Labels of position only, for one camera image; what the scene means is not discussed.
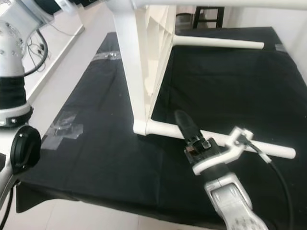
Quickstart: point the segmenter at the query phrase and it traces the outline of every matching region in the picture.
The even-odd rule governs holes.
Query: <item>white floor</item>
[[[35,112],[30,125],[36,127],[42,135],[69,97],[106,34],[115,30],[112,15],[104,3],[99,9],[87,12],[92,13],[96,13],[92,22],[87,20],[86,13],[81,15],[86,31],[33,103]],[[0,211],[0,220],[5,207],[6,204]],[[46,201],[21,214],[16,213],[15,207],[14,199],[5,230],[200,230],[66,200]]]

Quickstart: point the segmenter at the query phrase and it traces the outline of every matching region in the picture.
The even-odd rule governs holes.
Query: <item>black chair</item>
[[[200,19],[201,10],[212,10],[212,9],[213,10],[217,9],[216,19]],[[216,23],[216,28],[222,28],[223,19],[224,19],[224,10],[225,7],[205,7],[205,6],[196,7],[193,29],[197,28],[198,23]]]

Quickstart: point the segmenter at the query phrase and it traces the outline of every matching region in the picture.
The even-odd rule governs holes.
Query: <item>white plastic bar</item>
[[[306,0],[131,0],[131,3],[135,8],[144,5],[197,5],[307,10]]]
[[[183,46],[212,46],[242,49],[263,49],[263,42],[250,42],[231,39],[208,38],[208,37],[189,37],[174,35],[173,45]]]
[[[203,136],[208,138],[214,138],[216,143],[219,146],[225,146],[227,139],[229,138],[228,135],[213,133],[209,131],[201,130]],[[149,119],[146,126],[146,134],[157,134],[161,136],[167,136],[171,138],[179,138],[183,139],[183,136],[179,130],[179,127],[176,125],[158,122]],[[279,145],[273,145],[268,143],[263,143],[259,141],[252,141],[252,143],[257,146],[261,151],[265,154],[275,156],[275,157],[283,157],[288,159],[293,159],[295,157],[295,150],[289,147],[283,147]],[[252,148],[248,147],[246,151],[255,152]]]

